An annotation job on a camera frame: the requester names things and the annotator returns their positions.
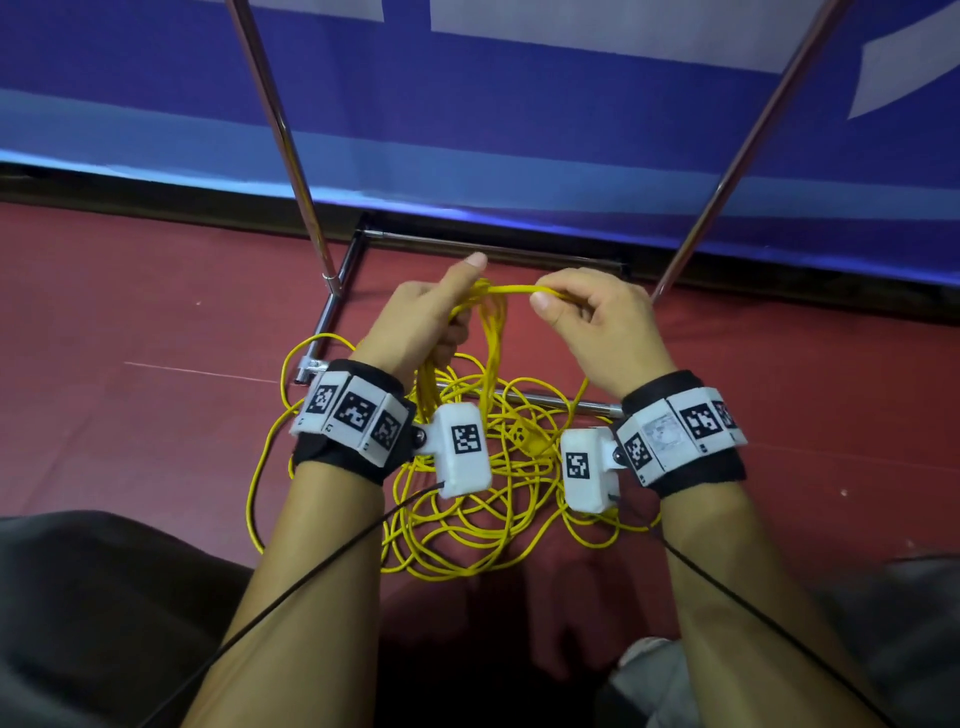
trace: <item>person's right hand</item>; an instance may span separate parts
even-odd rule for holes
[[[586,301],[589,309],[535,293],[530,305],[560,334],[589,379],[618,400],[659,376],[676,372],[647,292],[609,273],[567,268],[537,285]]]

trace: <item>white plastic housing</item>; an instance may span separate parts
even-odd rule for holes
[[[616,471],[624,466],[613,460],[616,440],[609,427],[569,429],[560,437],[564,467],[564,492],[570,508],[581,513],[603,513],[620,497]]]
[[[476,404],[443,404],[434,413],[432,423],[418,426],[426,432],[426,443],[417,455],[433,455],[437,480],[444,484],[442,497],[465,496],[490,488],[493,474],[487,433]]]

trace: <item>hand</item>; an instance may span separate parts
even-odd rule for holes
[[[486,267],[487,257],[474,253],[451,266],[439,283],[401,283],[350,358],[395,376],[406,391],[427,359],[448,366],[467,341],[470,317],[467,310],[450,321],[450,312]]]
[[[676,372],[647,292],[609,273],[567,268],[537,285],[586,301],[589,310],[535,293],[530,305],[560,334],[592,382],[618,400],[659,376]]]

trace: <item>wrist strap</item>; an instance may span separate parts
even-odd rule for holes
[[[294,467],[311,460],[374,483],[413,458],[416,406],[396,377],[358,361],[337,359],[317,375],[290,428],[298,435]]]
[[[661,376],[623,401],[615,432],[637,480],[661,498],[701,483],[747,477],[735,448],[747,439],[720,393],[689,370]]]

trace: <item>black baseboard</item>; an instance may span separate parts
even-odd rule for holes
[[[306,237],[293,200],[39,167],[0,164],[0,201]],[[317,211],[324,231],[334,239],[349,239],[366,215],[364,220],[375,230],[493,246],[505,249],[502,256],[519,264],[536,264],[533,256],[525,257],[524,253],[575,255],[602,267],[618,268],[641,281],[655,280],[672,255],[659,248],[417,215],[335,205],[317,205]],[[381,243],[374,239],[371,244],[376,247]],[[440,255],[453,255],[460,250],[445,249],[439,243],[400,245]],[[960,289],[949,286],[704,253],[694,255],[678,284],[931,323],[960,324]]]

